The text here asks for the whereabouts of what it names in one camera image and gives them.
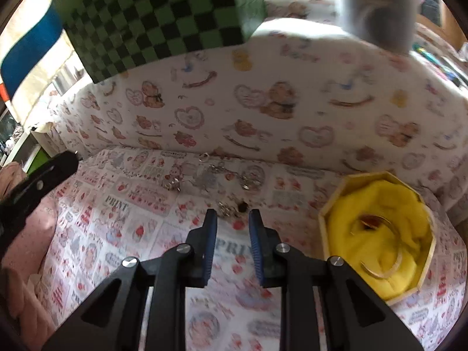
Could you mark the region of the bear print white pillow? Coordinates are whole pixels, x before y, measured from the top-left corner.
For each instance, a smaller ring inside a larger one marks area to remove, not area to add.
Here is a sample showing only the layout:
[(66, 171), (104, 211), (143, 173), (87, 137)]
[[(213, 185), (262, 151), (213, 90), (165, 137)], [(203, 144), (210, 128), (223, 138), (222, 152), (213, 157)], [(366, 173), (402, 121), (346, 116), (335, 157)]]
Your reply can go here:
[(83, 78), (51, 113), (53, 140), (83, 156), (127, 146), (389, 170), (449, 205), (467, 191), (467, 92), (417, 53), (311, 21), (275, 19), (241, 46)]

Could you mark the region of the silver keychain charm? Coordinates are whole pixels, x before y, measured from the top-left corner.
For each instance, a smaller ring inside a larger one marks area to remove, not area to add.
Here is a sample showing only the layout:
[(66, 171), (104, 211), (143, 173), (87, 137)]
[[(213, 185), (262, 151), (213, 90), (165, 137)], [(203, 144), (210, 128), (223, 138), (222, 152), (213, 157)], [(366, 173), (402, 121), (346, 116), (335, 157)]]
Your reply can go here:
[(247, 166), (241, 171), (229, 170), (224, 166), (224, 162), (217, 165), (210, 165), (208, 171), (211, 173), (222, 173), (224, 176), (235, 178), (243, 190), (253, 192), (259, 191), (266, 180), (266, 174), (260, 166)]

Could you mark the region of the strawberry print bed sheet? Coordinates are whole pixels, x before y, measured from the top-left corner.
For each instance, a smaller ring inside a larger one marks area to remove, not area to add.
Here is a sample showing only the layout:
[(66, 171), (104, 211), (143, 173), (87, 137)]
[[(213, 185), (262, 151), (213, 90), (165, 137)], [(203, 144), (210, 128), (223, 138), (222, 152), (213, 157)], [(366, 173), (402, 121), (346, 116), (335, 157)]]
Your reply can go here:
[[(260, 166), (266, 180), (249, 192), (222, 173)], [(181, 191), (162, 187), (172, 170)], [(280, 291), (255, 278), (247, 211), (258, 208), (267, 227), (310, 257), (321, 257), (318, 214), (340, 184), (327, 170), (212, 155), (114, 148), (81, 163), (56, 192), (58, 222), (37, 295), (56, 326), (128, 256), (147, 260), (184, 242), (209, 208), (218, 212), (209, 284), (186, 294), (189, 350), (276, 350)]]

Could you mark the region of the pink quilted blanket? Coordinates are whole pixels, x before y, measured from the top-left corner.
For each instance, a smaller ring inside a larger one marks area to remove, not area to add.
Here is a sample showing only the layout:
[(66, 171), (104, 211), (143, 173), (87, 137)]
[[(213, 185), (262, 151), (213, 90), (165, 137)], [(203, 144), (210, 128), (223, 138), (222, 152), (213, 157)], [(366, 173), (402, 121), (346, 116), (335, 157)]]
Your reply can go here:
[(55, 331), (51, 316), (37, 299), (34, 288), (56, 222), (56, 200), (46, 196), (26, 219), (25, 228), (1, 262), (1, 273), (6, 277), (6, 305), (13, 319), (18, 320), (21, 340), (29, 350), (41, 350)]

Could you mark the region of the silver bear charm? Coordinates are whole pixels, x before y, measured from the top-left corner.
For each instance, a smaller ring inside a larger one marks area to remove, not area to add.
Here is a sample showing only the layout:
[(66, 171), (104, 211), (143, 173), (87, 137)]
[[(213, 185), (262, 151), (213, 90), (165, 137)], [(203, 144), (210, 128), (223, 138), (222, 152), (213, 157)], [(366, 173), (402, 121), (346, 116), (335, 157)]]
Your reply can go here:
[(164, 177), (164, 180), (162, 181), (162, 187), (168, 191), (180, 192), (182, 180), (182, 172), (180, 170), (172, 170)]

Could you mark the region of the red gold brooch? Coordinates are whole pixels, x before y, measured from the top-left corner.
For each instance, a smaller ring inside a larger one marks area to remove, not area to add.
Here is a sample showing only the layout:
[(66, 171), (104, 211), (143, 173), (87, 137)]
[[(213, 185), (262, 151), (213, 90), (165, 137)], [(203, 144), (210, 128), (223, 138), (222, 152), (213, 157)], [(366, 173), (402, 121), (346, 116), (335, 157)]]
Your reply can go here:
[(369, 230), (377, 230), (381, 225), (381, 219), (378, 216), (360, 216), (359, 221)]

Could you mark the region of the blue white striped cushion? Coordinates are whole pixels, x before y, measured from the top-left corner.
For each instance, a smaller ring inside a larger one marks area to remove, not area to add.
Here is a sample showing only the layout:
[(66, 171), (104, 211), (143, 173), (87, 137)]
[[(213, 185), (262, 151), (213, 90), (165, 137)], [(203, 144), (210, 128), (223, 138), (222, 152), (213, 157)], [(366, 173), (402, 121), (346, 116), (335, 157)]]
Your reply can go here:
[(52, 0), (1, 0), (1, 99), (24, 124), (73, 48)]

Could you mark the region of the grey cylindrical cup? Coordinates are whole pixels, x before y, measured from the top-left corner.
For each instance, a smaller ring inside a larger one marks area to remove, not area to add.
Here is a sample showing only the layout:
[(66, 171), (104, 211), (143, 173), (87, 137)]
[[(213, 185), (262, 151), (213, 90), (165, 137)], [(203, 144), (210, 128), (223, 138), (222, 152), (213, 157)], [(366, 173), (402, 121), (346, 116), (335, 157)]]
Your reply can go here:
[(412, 48), (419, 5), (420, 0), (335, 0), (344, 31), (400, 55)]

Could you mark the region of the green black checkered box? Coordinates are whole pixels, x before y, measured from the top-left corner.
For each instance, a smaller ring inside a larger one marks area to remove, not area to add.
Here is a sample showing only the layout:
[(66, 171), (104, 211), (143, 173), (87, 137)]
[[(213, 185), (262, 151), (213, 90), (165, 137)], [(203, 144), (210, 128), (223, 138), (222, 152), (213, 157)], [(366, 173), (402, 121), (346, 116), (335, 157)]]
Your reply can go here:
[(52, 0), (93, 82), (159, 59), (245, 43), (264, 0)]

